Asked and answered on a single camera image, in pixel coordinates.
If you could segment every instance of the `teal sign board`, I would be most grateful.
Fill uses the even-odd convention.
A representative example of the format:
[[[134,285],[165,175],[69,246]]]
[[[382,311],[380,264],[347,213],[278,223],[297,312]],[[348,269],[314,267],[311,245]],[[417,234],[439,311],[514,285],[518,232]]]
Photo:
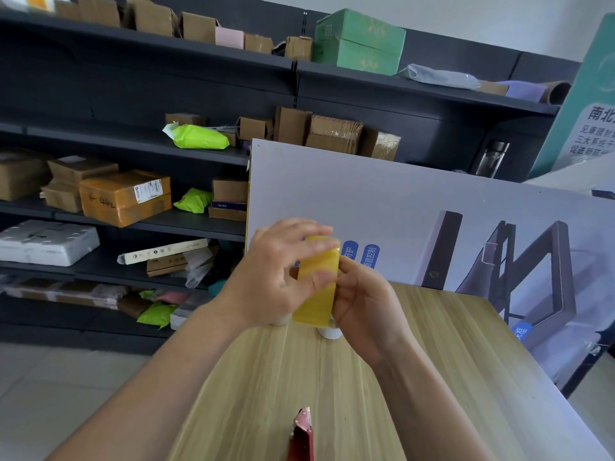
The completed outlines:
[[[606,14],[529,177],[615,150],[615,13]]]

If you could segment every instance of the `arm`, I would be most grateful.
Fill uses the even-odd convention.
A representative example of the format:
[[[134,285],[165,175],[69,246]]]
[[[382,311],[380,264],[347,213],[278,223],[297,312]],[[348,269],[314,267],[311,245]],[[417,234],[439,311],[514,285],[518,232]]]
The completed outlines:
[[[331,227],[288,219],[256,232],[220,294],[199,307],[126,385],[50,455],[48,461],[166,459],[220,356],[243,331],[296,310],[334,274],[288,278],[288,268],[338,240],[302,241]]]
[[[340,257],[333,317],[372,368],[407,459],[495,461],[416,341],[388,281]]]

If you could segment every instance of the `forearm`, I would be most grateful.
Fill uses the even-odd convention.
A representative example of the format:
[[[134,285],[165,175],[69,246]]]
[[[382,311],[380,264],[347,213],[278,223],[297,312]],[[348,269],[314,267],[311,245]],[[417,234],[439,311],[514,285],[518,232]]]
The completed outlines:
[[[205,379],[242,332],[225,310],[215,300],[197,309],[49,461],[166,459]]]
[[[407,459],[495,461],[418,343],[400,345],[374,373]]]

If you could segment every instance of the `red tool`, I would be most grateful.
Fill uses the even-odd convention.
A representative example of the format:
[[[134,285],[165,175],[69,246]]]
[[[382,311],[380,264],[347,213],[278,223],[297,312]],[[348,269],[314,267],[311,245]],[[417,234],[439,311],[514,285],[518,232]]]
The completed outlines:
[[[314,461],[314,431],[309,406],[299,411],[290,434],[287,461]]]

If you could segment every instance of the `pink box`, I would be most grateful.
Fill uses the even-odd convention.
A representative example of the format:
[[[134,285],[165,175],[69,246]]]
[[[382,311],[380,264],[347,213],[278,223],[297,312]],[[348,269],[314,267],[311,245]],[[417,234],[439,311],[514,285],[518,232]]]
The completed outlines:
[[[243,31],[216,27],[216,45],[243,50]]]

